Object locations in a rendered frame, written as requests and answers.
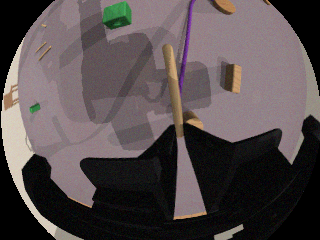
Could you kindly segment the purple string with wooden stick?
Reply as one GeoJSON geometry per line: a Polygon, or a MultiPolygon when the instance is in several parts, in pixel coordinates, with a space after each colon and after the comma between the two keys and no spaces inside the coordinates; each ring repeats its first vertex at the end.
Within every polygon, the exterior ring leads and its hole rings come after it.
{"type": "Polygon", "coordinates": [[[173,121],[175,121],[176,125],[176,135],[181,139],[183,137],[184,131],[184,120],[183,120],[183,107],[181,107],[181,88],[183,88],[184,83],[184,71],[187,64],[187,52],[188,52],[188,41],[189,36],[191,36],[191,13],[192,13],[192,5],[195,4],[195,0],[191,0],[191,5],[189,5],[189,15],[188,15],[188,24],[187,24],[187,35],[185,35],[185,45],[184,45],[184,53],[183,53],[183,61],[181,61],[181,73],[180,79],[177,81],[177,69],[176,69],[176,60],[175,56],[173,56],[172,45],[164,44],[163,53],[165,60],[165,67],[167,67],[167,76],[168,76],[168,84],[169,84],[169,93],[171,93],[171,103],[172,103],[172,113],[173,113],[173,121]]]}

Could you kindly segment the small wooden block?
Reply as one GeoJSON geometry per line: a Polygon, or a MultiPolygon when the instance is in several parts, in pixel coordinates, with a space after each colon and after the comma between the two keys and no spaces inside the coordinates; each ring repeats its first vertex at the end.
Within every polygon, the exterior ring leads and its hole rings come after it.
{"type": "Polygon", "coordinates": [[[228,92],[240,92],[241,83],[241,67],[237,64],[225,65],[225,81],[224,91],[228,92]]]}

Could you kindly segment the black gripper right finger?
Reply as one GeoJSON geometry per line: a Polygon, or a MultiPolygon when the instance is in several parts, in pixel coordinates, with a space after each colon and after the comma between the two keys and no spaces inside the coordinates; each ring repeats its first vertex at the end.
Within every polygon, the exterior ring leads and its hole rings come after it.
{"type": "Polygon", "coordinates": [[[223,200],[237,167],[279,148],[283,132],[275,128],[231,143],[185,121],[183,136],[204,200],[205,213],[212,213],[219,211],[217,204],[223,200]]]}

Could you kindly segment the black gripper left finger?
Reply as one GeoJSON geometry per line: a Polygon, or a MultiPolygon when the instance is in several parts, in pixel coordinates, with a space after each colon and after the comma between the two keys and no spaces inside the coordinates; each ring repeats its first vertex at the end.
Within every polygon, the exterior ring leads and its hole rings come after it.
{"type": "Polygon", "coordinates": [[[155,143],[137,157],[85,157],[81,171],[95,187],[151,191],[165,219],[175,216],[177,176],[176,125],[169,124],[155,143]]]}

